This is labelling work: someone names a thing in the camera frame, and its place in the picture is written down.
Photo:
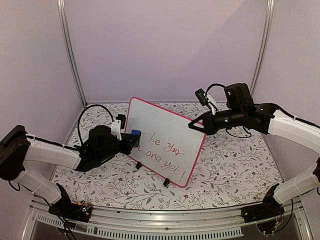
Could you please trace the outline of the blue whiteboard eraser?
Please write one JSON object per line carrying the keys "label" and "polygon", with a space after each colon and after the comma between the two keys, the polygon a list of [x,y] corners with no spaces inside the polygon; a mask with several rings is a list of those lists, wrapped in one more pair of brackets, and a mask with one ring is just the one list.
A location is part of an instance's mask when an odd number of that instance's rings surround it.
{"label": "blue whiteboard eraser", "polygon": [[137,139],[139,140],[141,137],[142,132],[140,130],[136,130],[136,129],[132,129],[131,130],[131,134]]}

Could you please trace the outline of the black stand foot left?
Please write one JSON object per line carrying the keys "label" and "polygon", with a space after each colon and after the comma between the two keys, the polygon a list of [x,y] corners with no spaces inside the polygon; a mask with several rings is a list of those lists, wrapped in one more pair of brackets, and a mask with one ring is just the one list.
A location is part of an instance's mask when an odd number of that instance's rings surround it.
{"label": "black stand foot left", "polygon": [[142,167],[142,164],[140,162],[137,162],[135,165],[135,168],[139,170],[141,167]]}

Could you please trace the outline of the aluminium frame post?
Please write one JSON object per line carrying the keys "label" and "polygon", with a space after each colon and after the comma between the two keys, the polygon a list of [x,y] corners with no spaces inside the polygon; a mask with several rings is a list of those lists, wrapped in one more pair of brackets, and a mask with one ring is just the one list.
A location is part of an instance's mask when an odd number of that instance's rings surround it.
{"label": "aluminium frame post", "polygon": [[68,26],[66,3],[64,0],[57,0],[56,3],[57,3],[59,21],[60,21],[61,30],[62,30],[62,36],[65,44],[66,54],[69,61],[69,66],[71,69],[73,81],[74,81],[75,88],[77,90],[80,102],[85,107],[88,105],[88,102],[85,96],[83,85],[81,83],[80,74],[78,71],[78,66],[77,66],[77,62],[74,54],[70,29]]}
{"label": "aluminium frame post", "polygon": [[262,29],[262,37],[261,37],[257,60],[254,67],[253,76],[252,76],[252,80],[249,88],[252,96],[254,95],[257,89],[258,81],[259,81],[261,70],[263,67],[263,62],[266,55],[269,36],[272,28],[274,9],[275,9],[275,1],[267,0],[263,29]]}

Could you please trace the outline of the front aluminium rail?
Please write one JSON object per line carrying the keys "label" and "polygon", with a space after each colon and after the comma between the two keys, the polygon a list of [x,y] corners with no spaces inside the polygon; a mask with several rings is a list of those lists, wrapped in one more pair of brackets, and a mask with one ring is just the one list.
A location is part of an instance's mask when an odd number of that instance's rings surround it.
{"label": "front aluminium rail", "polygon": [[312,240],[301,202],[284,206],[276,218],[248,222],[241,206],[200,210],[132,210],[95,206],[88,222],[61,220],[34,202],[26,240]]}

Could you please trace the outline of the right aluminium frame post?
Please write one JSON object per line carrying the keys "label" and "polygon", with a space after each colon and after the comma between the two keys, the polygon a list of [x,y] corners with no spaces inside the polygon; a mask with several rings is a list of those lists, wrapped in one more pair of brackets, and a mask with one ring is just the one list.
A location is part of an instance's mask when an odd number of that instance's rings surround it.
{"label": "right aluminium frame post", "polygon": [[252,76],[252,80],[249,88],[252,96],[254,95],[257,89],[258,81],[259,81],[261,70],[263,67],[263,62],[266,55],[269,36],[272,28],[274,9],[275,9],[275,1],[267,0],[263,29],[262,29],[262,37],[261,37],[257,60],[254,67],[253,76]]}

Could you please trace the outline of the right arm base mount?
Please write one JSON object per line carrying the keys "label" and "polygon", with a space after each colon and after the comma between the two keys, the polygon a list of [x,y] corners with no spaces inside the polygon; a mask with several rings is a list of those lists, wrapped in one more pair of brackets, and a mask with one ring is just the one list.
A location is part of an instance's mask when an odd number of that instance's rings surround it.
{"label": "right arm base mount", "polygon": [[260,203],[241,209],[245,223],[256,223],[258,231],[264,235],[274,234],[283,222],[285,210],[282,205]]}

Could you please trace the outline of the left aluminium frame post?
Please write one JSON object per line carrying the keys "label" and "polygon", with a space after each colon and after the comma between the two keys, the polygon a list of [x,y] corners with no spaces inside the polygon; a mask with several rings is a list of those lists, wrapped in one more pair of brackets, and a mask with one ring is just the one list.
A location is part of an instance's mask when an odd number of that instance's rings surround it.
{"label": "left aluminium frame post", "polygon": [[83,85],[81,83],[80,74],[78,71],[78,66],[77,66],[77,62],[74,54],[70,29],[68,26],[66,3],[64,0],[57,0],[56,3],[57,3],[59,21],[60,21],[61,30],[62,30],[62,36],[65,44],[66,54],[69,61],[69,66],[71,69],[73,81],[74,81],[75,88],[77,90],[80,102],[85,107],[88,105],[88,102],[85,96]]}

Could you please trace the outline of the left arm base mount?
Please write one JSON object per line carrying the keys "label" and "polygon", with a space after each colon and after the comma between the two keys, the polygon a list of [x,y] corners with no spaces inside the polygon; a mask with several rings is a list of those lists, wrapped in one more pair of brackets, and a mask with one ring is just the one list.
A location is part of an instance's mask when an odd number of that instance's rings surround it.
{"label": "left arm base mount", "polygon": [[61,198],[50,205],[48,212],[63,219],[88,223],[92,214],[92,205],[84,201],[74,203],[70,199]]}

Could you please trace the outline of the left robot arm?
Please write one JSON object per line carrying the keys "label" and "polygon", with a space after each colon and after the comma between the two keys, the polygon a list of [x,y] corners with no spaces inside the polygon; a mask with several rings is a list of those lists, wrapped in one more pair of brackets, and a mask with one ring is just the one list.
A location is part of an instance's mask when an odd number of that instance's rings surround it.
{"label": "left robot arm", "polygon": [[141,134],[139,130],[121,133],[98,125],[89,131],[88,139],[80,146],[67,146],[28,134],[24,126],[17,125],[0,141],[0,178],[41,196],[50,205],[51,214],[75,220],[89,217],[87,203],[73,203],[62,185],[32,171],[27,162],[49,163],[86,173],[117,154],[130,155],[138,146]]}

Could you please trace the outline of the pink framed whiteboard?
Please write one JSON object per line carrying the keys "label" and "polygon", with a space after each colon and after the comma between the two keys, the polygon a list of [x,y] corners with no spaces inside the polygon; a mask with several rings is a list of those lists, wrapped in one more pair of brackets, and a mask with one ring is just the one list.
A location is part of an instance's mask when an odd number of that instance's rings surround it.
{"label": "pink framed whiteboard", "polygon": [[200,156],[206,134],[188,127],[191,119],[132,97],[125,132],[141,131],[129,157],[179,188],[186,188]]}

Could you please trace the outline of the floral table mat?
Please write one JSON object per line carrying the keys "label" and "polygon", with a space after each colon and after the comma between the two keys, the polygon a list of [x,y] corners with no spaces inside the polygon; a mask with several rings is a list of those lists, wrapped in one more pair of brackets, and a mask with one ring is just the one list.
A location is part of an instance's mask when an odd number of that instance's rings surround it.
{"label": "floral table mat", "polygon": [[205,139],[188,186],[163,186],[162,179],[118,155],[88,172],[56,167],[51,180],[73,201],[137,210],[195,210],[259,202],[282,181],[262,135],[236,127]]}

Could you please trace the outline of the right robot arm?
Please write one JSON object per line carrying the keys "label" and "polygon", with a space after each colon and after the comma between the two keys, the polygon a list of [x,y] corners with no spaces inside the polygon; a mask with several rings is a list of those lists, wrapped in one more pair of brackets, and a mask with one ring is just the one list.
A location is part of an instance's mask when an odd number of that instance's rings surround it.
{"label": "right robot arm", "polygon": [[296,175],[271,186],[260,204],[241,209],[241,216],[246,223],[281,216],[285,213],[285,203],[320,186],[320,127],[290,114],[276,103],[255,103],[245,83],[218,86],[224,91],[227,109],[218,110],[210,95],[214,83],[207,89],[196,90],[198,101],[209,110],[192,120],[188,124],[190,129],[212,136],[219,130],[242,127],[279,137],[297,146],[296,150],[292,146],[285,146],[279,154],[285,158],[297,155],[293,165],[301,169],[296,171]]}

